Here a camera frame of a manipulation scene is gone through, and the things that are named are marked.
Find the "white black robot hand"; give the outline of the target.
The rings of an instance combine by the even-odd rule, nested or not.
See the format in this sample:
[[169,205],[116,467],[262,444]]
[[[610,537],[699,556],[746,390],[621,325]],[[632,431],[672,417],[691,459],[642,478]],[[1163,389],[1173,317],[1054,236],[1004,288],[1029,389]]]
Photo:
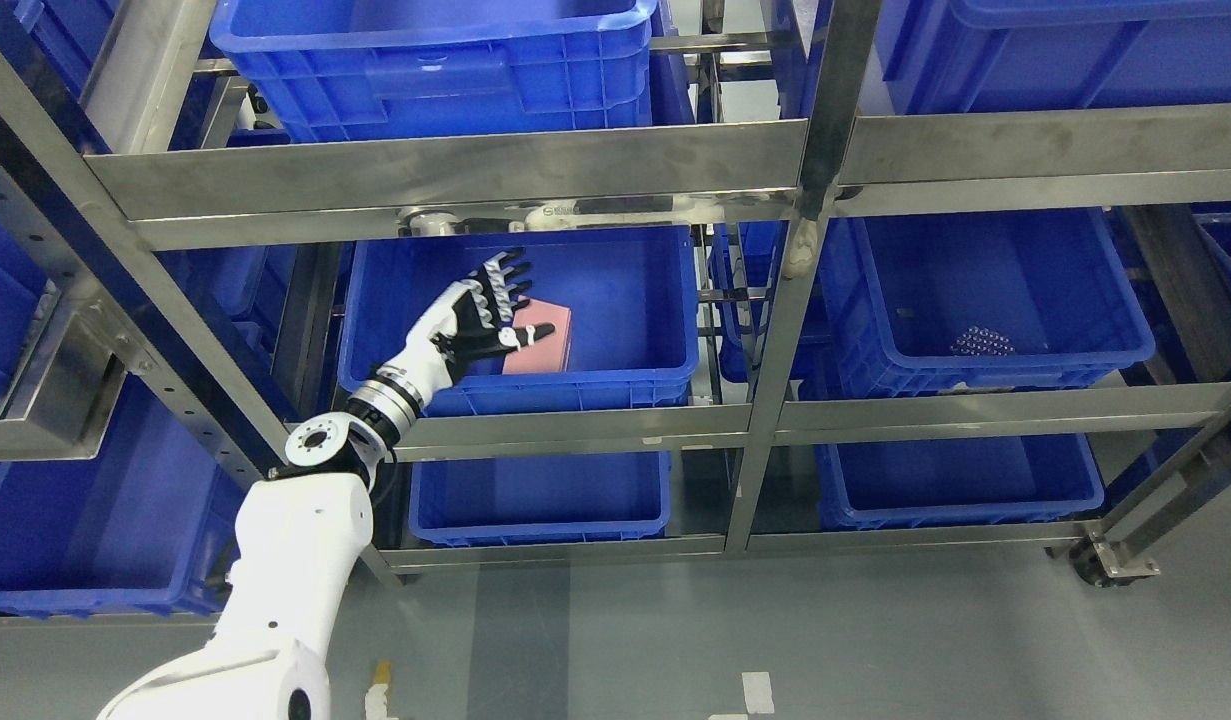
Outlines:
[[524,249],[492,255],[452,282],[405,334],[403,350],[378,366],[372,382],[409,393],[420,406],[460,382],[478,361],[513,354],[535,342],[534,325],[515,325],[515,311],[531,302],[533,282]]

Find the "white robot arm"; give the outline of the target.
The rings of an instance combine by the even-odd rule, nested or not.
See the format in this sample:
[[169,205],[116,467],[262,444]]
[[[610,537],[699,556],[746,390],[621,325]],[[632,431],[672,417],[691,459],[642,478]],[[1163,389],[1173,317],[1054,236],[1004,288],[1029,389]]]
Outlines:
[[342,409],[291,430],[286,464],[251,486],[239,556],[208,642],[140,676],[103,719],[326,719],[326,658],[347,578],[372,542],[379,464],[422,398],[382,369]]

